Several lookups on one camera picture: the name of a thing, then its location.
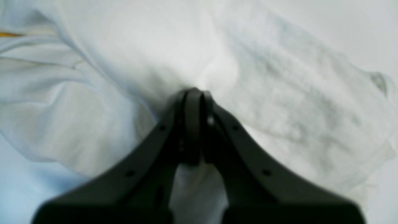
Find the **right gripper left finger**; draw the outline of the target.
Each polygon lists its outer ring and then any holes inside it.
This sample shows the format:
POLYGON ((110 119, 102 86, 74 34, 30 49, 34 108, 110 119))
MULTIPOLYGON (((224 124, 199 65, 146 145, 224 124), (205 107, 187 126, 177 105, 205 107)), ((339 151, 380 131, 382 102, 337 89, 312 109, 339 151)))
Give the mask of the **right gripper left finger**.
POLYGON ((181 91, 145 140, 117 165, 42 205, 34 224, 171 224, 179 164, 201 157, 201 97, 181 91))

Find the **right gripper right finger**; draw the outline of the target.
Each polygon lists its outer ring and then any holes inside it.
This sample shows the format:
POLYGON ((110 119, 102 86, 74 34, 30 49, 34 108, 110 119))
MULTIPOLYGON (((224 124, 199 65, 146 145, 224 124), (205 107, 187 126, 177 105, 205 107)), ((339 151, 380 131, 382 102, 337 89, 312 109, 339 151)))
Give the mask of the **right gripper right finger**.
POLYGON ((265 152, 237 119, 202 94, 205 162, 220 172, 223 224, 364 224, 351 200, 310 183, 265 152))

